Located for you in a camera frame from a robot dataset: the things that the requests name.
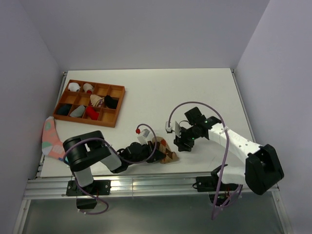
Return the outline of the beige red rolled sock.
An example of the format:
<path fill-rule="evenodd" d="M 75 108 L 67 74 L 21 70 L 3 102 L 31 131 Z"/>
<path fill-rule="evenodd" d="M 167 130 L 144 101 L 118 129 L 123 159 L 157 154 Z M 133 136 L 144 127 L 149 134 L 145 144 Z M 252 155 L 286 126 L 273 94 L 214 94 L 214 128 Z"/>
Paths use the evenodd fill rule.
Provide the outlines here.
<path fill-rule="evenodd" d="M 94 87 L 93 87 L 93 85 L 91 85 L 91 84 L 89 84 L 89 83 L 85 83 L 85 84 L 83 85 L 83 90 L 84 90 L 84 92 L 87 93 L 87 94 L 92 94 L 93 91 L 94 91 Z"/>

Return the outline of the dark teal rolled sock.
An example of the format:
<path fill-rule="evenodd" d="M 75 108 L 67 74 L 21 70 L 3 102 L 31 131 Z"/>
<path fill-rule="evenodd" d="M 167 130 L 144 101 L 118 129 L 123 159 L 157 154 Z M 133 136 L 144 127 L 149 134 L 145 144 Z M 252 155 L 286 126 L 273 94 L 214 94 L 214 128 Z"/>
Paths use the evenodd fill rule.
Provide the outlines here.
<path fill-rule="evenodd" d="M 71 107 L 72 107 L 71 104 L 61 105 L 56 111 L 56 114 L 61 116 L 67 116 L 70 112 Z"/>

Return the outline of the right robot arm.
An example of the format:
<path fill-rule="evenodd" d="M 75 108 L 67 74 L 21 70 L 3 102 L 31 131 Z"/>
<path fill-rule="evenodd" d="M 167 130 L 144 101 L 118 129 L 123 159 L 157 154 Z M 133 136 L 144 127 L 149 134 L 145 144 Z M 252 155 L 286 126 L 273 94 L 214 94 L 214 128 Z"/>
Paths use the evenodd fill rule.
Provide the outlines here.
<path fill-rule="evenodd" d="M 210 176 L 198 180 L 199 192 L 234 191 L 247 185 L 257 195 L 264 194 L 284 178 L 284 172 L 275 148 L 249 141 L 224 126 L 220 119 L 205 117 L 197 107 L 185 113 L 189 128 L 175 123 L 174 144 L 180 152 L 190 152 L 198 138 L 206 138 L 223 146 L 227 153 L 234 154 L 244 165 L 230 166 L 227 163 L 211 171 Z"/>

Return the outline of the grey rolled sock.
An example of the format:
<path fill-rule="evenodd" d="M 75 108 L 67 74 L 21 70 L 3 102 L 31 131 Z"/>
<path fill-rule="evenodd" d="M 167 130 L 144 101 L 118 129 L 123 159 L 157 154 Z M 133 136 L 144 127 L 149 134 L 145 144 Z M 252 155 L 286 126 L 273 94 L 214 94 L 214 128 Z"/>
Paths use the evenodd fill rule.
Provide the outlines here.
<path fill-rule="evenodd" d="M 77 107 L 76 109 L 74 109 L 71 113 L 70 113 L 70 117 L 77 117 L 80 118 L 83 116 L 84 112 L 85 112 L 85 106 L 80 105 L 79 107 Z"/>

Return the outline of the pink patterned sock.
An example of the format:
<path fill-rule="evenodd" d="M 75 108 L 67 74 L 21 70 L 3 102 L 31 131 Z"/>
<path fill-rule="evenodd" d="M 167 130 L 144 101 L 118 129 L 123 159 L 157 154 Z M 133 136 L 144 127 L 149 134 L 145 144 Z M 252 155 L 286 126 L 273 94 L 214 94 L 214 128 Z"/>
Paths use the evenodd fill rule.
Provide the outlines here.
<path fill-rule="evenodd" d="M 45 156 L 52 157 L 68 164 L 68 162 L 63 159 L 65 150 L 63 143 L 58 137 L 55 127 L 55 119 L 52 116 L 48 117 L 44 123 L 41 149 Z"/>

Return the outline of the orange compartment tray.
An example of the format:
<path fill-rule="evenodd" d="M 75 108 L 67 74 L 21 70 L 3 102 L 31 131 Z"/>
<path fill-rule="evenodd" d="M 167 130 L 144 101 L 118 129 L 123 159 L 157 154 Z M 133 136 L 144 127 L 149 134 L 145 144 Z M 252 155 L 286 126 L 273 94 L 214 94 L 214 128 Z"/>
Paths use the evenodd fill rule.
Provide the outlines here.
<path fill-rule="evenodd" d="M 70 82 L 76 82 L 80 85 L 79 92 L 71 92 L 68 90 L 68 84 Z M 92 94 L 87 94 L 83 90 L 83 85 L 85 83 L 89 83 L 93 85 L 94 91 Z M 76 122 L 76 123 L 83 123 L 83 124 L 91 124 L 97 126 L 104 126 L 104 127 L 112 127 L 114 128 L 117 122 L 117 118 L 122 106 L 123 98 L 125 95 L 125 87 L 120 85 L 113 85 L 113 84 L 106 84 L 106 83 L 98 83 L 98 82 L 91 82 L 91 81 L 83 81 L 83 80 L 69 80 L 68 84 L 65 86 L 63 93 L 61 94 L 58 104 L 55 107 L 53 112 L 53 117 L 58 120 L 69 121 L 69 122 Z M 90 95 L 98 95 L 100 97 L 105 97 L 106 95 L 110 95 L 113 98 L 118 98 L 118 106 L 116 109 L 109 109 L 105 105 L 103 107 L 93 107 L 90 103 Z M 71 104 L 72 107 L 70 112 L 67 116 L 57 115 L 56 111 L 61 105 L 64 104 Z M 91 120 L 89 117 L 86 116 L 86 110 L 82 117 L 70 117 L 70 113 L 79 107 L 80 105 L 91 106 L 93 107 L 98 113 L 97 120 Z"/>

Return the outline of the white rolled sock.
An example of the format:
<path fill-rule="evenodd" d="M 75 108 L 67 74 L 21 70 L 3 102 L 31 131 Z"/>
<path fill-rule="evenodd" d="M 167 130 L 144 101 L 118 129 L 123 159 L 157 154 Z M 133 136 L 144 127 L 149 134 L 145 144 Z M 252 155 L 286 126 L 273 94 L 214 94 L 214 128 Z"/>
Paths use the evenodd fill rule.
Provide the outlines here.
<path fill-rule="evenodd" d="M 70 82 L 68 84 L 68 90 L 71 92 L 79 92 L 80 91 L 80 85 L 76 82 Z"/>

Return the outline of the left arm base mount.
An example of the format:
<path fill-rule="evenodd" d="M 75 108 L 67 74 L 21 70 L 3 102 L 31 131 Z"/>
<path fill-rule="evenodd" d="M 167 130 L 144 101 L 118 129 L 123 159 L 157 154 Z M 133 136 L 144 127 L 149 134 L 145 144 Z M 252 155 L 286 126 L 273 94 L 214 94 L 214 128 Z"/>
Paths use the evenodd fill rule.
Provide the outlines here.
<path fill-rule="evenodd" d="M 94 180 L 85 187 L 79 186 L 76 180 L 70 180 L 67 184 L 65 195 L 67 197 L 76 197 L 76 207 L 79 212 L 86 215 L 99 215 L 106 212 L 109 205 L 100 198 L 101 195 L 109 195 L 111 188 L 110 180 Z M 105 206 L 103 211 L 92 212 L 99 204 Z"/>

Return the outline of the black rolled sock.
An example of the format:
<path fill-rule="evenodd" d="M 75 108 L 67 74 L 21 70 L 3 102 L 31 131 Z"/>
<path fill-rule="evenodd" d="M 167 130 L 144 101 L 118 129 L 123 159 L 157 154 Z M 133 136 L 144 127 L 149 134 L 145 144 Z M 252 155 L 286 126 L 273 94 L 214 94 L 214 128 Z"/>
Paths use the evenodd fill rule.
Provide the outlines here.
<path fill-rule="evenodd" d="M 106 95 L 104 97 L 105 106 L 109 109 L 116 109 L 118 106 L 118 98 L 111 97 L 110 95 Z"/>

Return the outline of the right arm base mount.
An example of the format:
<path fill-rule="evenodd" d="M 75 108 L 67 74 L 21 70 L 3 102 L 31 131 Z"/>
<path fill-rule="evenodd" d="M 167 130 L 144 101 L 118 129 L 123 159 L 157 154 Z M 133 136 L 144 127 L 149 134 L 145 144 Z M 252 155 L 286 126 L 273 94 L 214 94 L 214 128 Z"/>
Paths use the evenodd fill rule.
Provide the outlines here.
<path fill-rule="evenodd" d="M 195 183 L 192 185 L 197 192 L 215 192 L 217 188 L 218 178 L 214 179 L 212 176 L 198 176 L 195 178 Z M 238 188 L 236 184 L 223 184 L 221 183 L 219 194 L 217 197 L 216 205 L 222 205 L 230 196 L 231 191 Z"/>

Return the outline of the aluminium frame rail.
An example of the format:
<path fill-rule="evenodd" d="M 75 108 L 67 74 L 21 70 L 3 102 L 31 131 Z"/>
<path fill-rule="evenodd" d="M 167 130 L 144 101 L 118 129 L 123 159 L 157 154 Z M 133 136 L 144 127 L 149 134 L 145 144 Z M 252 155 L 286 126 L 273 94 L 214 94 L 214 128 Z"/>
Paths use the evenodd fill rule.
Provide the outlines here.
<path fill-rule="evenodd" d="M 195 195 L 195 178 L 207 173 L 112 175 L 95 176 L 94 180 L 109 180 L 109 197 L 136 197 L 162 195 Z M 70 177 L 37 178 L 26 184 L 23 199 L 68 198 L 66 190 Z"/>

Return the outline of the brown argyle sock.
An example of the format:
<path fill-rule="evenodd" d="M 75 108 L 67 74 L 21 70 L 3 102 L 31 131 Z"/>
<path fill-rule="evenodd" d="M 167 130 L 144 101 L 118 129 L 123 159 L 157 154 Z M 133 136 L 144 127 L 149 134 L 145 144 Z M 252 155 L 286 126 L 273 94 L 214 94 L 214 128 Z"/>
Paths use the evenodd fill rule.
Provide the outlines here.
<path fill-rule="evenodd" d="M 160 160 L 161 164 L 168 164 L 179 161 L 179 157 L 176 152 L 170 149 L 167 141 L 160 136 L 157 136 L 156 139 L 152 139 L 152 143 L 156 143 L 156 149 L 165 155 L 163 159 Z"/>

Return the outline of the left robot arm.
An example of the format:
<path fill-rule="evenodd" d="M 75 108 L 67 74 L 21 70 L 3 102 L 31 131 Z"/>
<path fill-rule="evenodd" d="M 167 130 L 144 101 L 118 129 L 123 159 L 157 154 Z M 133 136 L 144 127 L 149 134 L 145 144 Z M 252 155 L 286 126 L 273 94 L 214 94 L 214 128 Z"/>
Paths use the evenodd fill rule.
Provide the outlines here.
<path fill-rule="evenodd" d="M 91 166 L 100 162 L 113 174 L 121 173 L 130 165 L 154 163 L 166 157 L 151 141 L 133 142 L 117 151 L 105 141 L 101 131 L 71 137 L 63 142 L 64 161 L 77 180 L 77 188 L 84 195 L 94 191 Z"/>

